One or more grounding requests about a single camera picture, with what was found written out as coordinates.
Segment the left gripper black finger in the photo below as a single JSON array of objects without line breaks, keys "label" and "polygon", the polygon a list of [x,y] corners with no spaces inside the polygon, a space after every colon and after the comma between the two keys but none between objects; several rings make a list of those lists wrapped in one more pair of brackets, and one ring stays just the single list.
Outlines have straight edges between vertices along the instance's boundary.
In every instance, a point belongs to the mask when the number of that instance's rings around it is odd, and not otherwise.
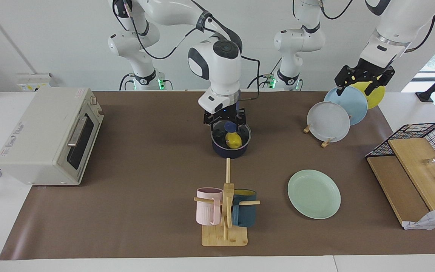
[{"label": "left gripper black finger", "polygon": [[337,95],[341,96],[344,89],[349,86],[349,78],[348,77],[337,77],[336,78],[336,86],[337,86]]},{"label": "left gripper black finger", "polygon": [[370,83],[367,85],[365,89],[365,96],[369,96],[373,92],[373,90],[381,86],[382,83],[379,77],[372,78]]}]

